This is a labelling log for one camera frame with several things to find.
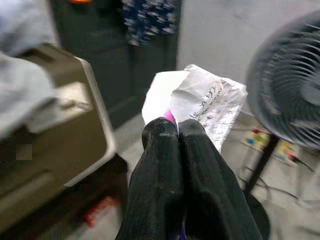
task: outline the blue patterned fabric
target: blue patterned fabric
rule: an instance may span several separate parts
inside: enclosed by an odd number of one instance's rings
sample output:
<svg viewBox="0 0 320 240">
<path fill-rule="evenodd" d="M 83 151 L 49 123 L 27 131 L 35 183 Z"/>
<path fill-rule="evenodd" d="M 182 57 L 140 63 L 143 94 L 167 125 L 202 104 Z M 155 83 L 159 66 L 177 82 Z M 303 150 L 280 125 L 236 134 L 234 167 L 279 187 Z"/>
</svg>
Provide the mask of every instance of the blue patterned fabric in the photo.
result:
<svg viewBox="0 0 320 240">
<path fill-rule="evenodd" d="M 152 36 L 174 34 L 176 8 L 176 0 L 125 0 L 122 14 L 129 43 L 146 45 Z"/>
</svg>

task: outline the crumpled paper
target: crumpled paper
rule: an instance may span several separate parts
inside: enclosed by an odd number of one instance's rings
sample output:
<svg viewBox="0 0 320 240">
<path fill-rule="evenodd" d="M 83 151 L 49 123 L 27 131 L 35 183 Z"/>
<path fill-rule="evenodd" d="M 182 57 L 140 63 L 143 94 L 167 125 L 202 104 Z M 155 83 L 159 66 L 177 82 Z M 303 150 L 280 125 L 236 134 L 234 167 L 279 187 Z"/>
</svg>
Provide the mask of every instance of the crumpled paper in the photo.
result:
<svg viewBox="0 0 320 240">
<path fill-rule="evenodd" d="M 195 119 L 221 150 L 247 96 L 246 86 L 194 64 L 157 73 L 142 108 L 145 124 L 171 112 L 176 124 Z"/>
</svg>

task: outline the dark door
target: dark door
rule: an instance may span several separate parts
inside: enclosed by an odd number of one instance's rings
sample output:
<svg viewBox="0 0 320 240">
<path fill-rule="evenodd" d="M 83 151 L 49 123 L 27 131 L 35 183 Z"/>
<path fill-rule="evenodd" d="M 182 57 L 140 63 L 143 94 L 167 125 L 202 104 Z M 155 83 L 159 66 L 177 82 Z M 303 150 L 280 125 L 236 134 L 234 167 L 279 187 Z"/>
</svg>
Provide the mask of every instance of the dark door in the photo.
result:
<svg viewBox="0 0 320 240">
<path fill-rule="evenodd" d="M 129 45 L 121 0 L 50 3 L 62 47 L 91 64 L 114 128 L 141 111 L 157 72 L 176 69 L 177 35 Z"/>
</svg>

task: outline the electric fan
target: electric fan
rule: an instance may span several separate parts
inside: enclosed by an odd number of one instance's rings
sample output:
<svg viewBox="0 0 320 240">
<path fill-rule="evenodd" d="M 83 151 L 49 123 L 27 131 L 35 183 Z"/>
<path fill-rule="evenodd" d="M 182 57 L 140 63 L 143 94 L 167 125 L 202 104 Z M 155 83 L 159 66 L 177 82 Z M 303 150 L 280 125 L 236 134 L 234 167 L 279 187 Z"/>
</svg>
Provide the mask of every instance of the electric fan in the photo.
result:
<svg viewBox="0 0 320 240">
<path fill-rule="evenodd" d="M 320 11 L 295 20 L 266 41 L 251 63 L 247 90 L 251 111 L 271 132 L 244 190 L 261 235 L 268 239 L 268 216 L 250 192 L 279 139 L 320 149 Z"/>
</svg>

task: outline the fan pole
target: fan pole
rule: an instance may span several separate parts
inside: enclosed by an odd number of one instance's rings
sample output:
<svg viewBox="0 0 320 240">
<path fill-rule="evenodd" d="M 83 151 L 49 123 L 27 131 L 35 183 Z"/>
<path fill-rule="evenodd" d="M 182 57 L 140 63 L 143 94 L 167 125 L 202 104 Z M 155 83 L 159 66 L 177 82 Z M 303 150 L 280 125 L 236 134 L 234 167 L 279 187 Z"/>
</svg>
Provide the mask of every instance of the fan pole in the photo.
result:
<svg viewBox="0 0 320 240">
<path fill-rule="evenodd" d="M 249 181 L 245 185 L 245 188 L 244 188 L 245 195 L 250 194 L 250 192 L 252 191 L 252 189 L 256 185 L 261 173 L 265 169 L 265 167 L 266 167 L 272 153 L 274 152 L 279 140 L 280 139 L 276 135 L 273 135 L 273 134 L 270 135 L 269 142 L 268 142 L 267 146 L 265 146 L 265 148 L 263 149 L 263 152 L 260 156 L 260 159 L 257 161 L 256 167 L 255 167 L 254 171 L 252 172 L 252 175 L 251 175 Z"/>
</svg>

